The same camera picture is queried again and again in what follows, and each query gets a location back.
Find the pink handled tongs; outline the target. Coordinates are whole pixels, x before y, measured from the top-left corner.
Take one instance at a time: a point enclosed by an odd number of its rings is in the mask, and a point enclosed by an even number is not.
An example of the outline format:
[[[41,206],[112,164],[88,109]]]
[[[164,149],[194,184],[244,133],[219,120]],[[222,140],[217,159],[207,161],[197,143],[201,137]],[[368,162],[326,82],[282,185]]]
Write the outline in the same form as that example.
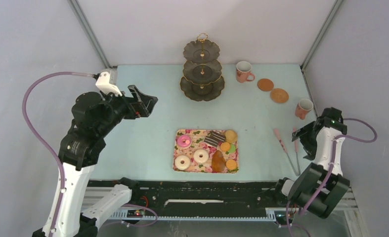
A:
[[[289,161],[289,164],[290,164],[290,166],[291,166],[291,168],[292,168],[293,173],[294,173],[296,176],[299,176],[299,175],[301,174],[301,172],[300,172],[299,160],[297,159],[297,166],[294,166],[293,161],[292,161],[292,159],[290,158],[290,156],[289,156],[289,154],[288,154],[288,151],[287,151],[287,149],[286,149],[286,146],[285,146],[285,144],[284,144],[284,142],[283,142],[283,140],[282,140],[282,138],[281,138],[281,135],[280,135],[279,130],[278,130],[277,128],[274,128],[274,129],[273,129],[273,133],[274,133],[276,139],[278,140],[280,146],[282,147],[282,150],[283,150],[284,153],[286,154],[286,157],[287,157],[287,159],[288,159],[288,161]]]

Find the pink frosted donut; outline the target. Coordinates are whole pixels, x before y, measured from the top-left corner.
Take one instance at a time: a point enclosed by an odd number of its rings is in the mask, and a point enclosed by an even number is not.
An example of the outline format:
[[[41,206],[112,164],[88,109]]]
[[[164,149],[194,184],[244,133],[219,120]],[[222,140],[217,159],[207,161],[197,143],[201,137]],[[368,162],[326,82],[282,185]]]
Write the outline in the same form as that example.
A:
[[[192,139],[191,136],[187,134],[180,135],[176,140],[176,145],[180,149],[187,149],[191,146]]]

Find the white donut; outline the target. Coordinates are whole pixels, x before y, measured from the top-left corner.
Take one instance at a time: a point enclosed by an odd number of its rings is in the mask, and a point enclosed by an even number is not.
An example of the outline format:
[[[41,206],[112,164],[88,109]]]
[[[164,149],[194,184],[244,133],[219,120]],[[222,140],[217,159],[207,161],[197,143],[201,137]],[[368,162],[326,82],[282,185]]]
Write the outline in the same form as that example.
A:
[[[191,160],[186,155],[180,155],[174,159],[174,165],[177,170],[186,170],[191,165]]]
[[[193,154],[193,158],[198,164],[204,164],[209,159],[209,153],[204,149],[197,149]]]

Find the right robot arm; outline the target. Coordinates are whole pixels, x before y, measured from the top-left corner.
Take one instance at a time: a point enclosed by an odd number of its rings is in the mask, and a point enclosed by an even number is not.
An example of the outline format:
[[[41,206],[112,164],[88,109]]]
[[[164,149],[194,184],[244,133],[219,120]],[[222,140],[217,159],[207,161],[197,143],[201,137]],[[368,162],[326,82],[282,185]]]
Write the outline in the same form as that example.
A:
[[[350,181],[341,170],[341,146],[347,134],[342,111],[325,108],[315,121],[292,133],[311,161],[295,180],[280,179],[272,193],[277,206],[296,204],[303,210],[325,219],[349,188]]]

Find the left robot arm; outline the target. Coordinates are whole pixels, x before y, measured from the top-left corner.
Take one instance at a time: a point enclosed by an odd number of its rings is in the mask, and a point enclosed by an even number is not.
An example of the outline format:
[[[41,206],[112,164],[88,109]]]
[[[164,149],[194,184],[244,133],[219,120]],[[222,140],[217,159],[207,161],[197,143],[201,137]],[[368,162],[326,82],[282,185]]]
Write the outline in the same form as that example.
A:
[[[94,237],[118,208],[140,202],[137,182],[123,178],[100,201],[82,210],[90,175],[106,146],[105,137],[124,119],[150,116],[158,102],[134,85],[129,91],[131,97],[87,92],[76,99],[71,126],[55,154],[60,160],[56,197],[46,224],[33,236]]]

